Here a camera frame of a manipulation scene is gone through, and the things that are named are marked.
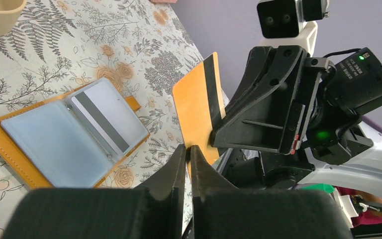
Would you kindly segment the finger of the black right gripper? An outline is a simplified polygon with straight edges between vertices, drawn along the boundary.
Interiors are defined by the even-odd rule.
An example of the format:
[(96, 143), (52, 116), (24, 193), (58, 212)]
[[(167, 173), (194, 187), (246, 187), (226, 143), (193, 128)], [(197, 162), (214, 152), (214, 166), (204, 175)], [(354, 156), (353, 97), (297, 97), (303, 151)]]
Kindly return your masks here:
[(214, 126), (211, 146), (290, 154), (305, 105), (296, 101), (306, 50), (253, 47), (238, 89)]

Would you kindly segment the floral patterned table mat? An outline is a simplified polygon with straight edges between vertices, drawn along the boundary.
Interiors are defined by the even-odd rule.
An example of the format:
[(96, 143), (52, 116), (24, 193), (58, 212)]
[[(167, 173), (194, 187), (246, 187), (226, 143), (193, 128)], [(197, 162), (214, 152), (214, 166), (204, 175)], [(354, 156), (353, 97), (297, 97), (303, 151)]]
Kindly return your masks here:
[[(109, 79), (124, 98), (138, 102), (136, 114), (150, 135), (97, 187), (79, 189), (132, 189), (162, 168), (179, 145), (186, 147), (173, 86), (205, 58), (167, 5), (27, 0), (15, 26), (0, 37), (0, 117)], [(193, 213), (190, 147), (183, 221)], [(36, 189), (0, 156), (0, 239), (20, 201)]]

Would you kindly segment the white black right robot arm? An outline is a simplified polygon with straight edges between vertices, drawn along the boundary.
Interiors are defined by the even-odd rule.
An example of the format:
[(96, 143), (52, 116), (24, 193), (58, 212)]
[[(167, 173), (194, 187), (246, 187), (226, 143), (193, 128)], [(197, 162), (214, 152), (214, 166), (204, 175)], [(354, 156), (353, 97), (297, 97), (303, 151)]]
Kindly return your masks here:
[(382, 63), (367, 47), (312, 57), (256, 46), (210, 143), (231, 149), (223, 175), (239, 188), (329, 184), (382, 198)]

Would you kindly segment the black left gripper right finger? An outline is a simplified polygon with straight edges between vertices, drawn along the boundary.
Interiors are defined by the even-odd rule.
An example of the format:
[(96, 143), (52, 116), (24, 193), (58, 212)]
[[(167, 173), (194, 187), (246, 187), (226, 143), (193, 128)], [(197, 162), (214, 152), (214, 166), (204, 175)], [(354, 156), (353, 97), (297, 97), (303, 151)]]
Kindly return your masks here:
[(197, 239), (350, 239), (335, 201), (314, 190), (238, 189), (190, 147)]

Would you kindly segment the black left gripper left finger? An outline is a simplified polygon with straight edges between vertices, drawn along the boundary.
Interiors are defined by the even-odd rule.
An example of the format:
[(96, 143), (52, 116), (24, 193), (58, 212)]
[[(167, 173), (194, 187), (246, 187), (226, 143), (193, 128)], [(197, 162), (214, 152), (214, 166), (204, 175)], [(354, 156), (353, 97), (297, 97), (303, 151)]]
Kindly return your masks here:
[(179, 239), (186, 147), (132, 189), (41, 188), (12, 214), (4, 239)]

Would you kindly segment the orange card with black stripe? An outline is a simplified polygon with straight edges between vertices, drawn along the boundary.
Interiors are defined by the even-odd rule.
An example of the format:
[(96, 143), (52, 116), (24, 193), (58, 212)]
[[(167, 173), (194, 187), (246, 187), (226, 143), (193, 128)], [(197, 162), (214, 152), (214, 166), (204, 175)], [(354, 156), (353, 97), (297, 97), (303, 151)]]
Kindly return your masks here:
[(186, 147), (198, 145), (212, 165), (223, 151), (211, 146), (210, 134), (225, 117), (217, 52), (173, 86), (173, 98)]

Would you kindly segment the grey card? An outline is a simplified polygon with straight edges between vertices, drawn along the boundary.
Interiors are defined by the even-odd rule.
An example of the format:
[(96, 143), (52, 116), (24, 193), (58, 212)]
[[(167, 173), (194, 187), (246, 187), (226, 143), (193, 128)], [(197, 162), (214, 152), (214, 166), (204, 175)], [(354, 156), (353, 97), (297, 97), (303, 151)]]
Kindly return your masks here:
[(126, 99), (107, 78), (72, 93), (67, 103), (103, 149), (116, 160), (125, 157), (149, 135)]

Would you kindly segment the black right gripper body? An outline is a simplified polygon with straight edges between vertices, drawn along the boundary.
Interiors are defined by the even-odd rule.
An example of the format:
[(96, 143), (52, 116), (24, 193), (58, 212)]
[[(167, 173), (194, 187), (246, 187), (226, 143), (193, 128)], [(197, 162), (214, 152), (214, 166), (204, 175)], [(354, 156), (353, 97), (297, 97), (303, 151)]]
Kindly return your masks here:
[(382, 106), (382, 63), (367, 47), (332, 52), (348, 57), (329, 66), (319, 84), (304, 149), (319, 161), (341, 165), (371, 149), (360, 129), (363, 116)]

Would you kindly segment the yellow leather card holder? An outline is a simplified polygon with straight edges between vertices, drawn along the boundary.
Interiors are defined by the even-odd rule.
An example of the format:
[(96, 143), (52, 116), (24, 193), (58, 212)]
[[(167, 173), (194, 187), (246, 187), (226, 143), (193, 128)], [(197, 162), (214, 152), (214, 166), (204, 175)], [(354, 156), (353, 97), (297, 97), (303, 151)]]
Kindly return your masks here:
[[(84, 87), (0, 117), (0, 156), (30, 188), (97, 187), (149, 137), (113, 158), (67, 103)], [(135, 113), (140, 109), (134, 97), (125, 99)]]

